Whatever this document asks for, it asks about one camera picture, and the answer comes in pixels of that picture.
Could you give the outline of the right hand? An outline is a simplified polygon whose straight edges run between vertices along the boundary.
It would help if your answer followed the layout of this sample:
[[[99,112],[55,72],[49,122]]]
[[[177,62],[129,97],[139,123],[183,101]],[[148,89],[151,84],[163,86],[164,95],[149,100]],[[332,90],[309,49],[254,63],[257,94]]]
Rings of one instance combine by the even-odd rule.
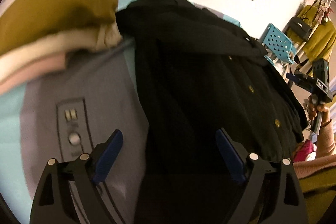
[[[310,95],[307,103],[307,113],[310,121],[313,121],[319,113],[322,114],[321,127],[330,123],[330,110],[325,104],[316,105],[313,103],[314,96]]]

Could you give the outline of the pink ribbed sleeve forearm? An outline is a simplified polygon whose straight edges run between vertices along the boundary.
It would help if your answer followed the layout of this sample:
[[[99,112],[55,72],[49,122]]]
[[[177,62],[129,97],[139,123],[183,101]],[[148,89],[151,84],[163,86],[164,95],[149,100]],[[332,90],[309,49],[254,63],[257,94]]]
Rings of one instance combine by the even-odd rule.
[[[335,167],[335,140],[332,121],[320,128],[315,159],[294,162],[293,167],[298,179],[309,177],[323,169]]]

